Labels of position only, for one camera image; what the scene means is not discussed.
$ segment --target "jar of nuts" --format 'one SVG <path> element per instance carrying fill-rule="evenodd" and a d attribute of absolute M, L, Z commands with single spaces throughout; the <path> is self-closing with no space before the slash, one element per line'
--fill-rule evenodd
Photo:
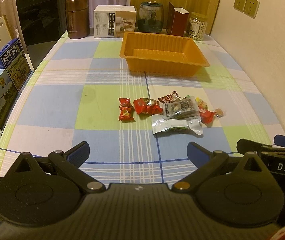
<path fill-rule="evenodd" d="M 207 27 L 208 17 L 200 13 L 191 13 L 186 35 L 195 41 L 202 41 Z"/>

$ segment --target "plaid tablecloth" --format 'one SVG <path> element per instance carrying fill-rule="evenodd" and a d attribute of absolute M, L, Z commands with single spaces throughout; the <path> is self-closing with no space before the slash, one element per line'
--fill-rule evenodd
<path fill-rule="evenodd" d="M 210 36 L 197 45 L 210 63 L 194 77 L 128 70 L 119 58 L 121 39 L 60 38 L 29 80 L 0 140 L 0 176 L 20 152 L 47 156 L 87 141 L 90 157 L 81 170 L 110 182 L 172 185 L 196 167 L 186 147 L 195 141 L 234 154 L 247 138 L 271 144 L 284 134 L 270 106 L 238 64 Z M 153 135 L 150 117 L 118 121 L 119 97 L 159 98 L 173 90 L 203 99 L 225 116 L 204 127 L 202 136 L 170 131 Z"/>

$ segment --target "jar lid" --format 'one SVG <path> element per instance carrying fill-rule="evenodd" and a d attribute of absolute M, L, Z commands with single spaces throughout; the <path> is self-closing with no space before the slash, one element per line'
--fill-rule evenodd
<path fill-rule="evenodd" d="M 192 17 L 195 17 L 199 20 L 207 21 L 208 17 L 206 15 L 203 15 L 201 13 L 192 13 Z"/>
<path fill-rule="evenodd" d="M 66 0 L 65 5 L 67 12 L 80 11 L 89 7 L 89 0 Z"/>
<path fill-rule="evenodd" d="M 154 6 L 154 7 L 160 7 L 162 6 L 161 3 L 156 2 L 156 1 L 145 1 L 141 3 L 142 5 L 147 5 L 147 6 Z"/>

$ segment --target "red box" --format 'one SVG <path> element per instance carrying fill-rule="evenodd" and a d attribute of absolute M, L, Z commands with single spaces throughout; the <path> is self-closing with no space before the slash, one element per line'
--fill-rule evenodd
<path fill-rule="evenodd" d="M 189 12 L 184 8 L 174 8 L 169 3 L 166 31 L 170 35 L 184 36 Z"/>

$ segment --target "snack pile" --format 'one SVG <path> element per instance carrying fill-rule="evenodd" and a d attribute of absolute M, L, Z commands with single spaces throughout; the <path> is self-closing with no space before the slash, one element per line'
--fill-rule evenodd
<path fill-rule="evenodd" d="M 195 134 L 203 134 L 201 122 L 210 124 L 214 117 L 224 115 L 220 108 L 210 111 L 205 101 L 186 96 L 181 98 L 176 91 L 158 98 L 139 98 L 130 103 L 130 98 L 119 98 L 120 121 L 133 121 L 133 109 L 137 114 L 152 115 L 153 134 L 171 129 L 189 129 Z"/>

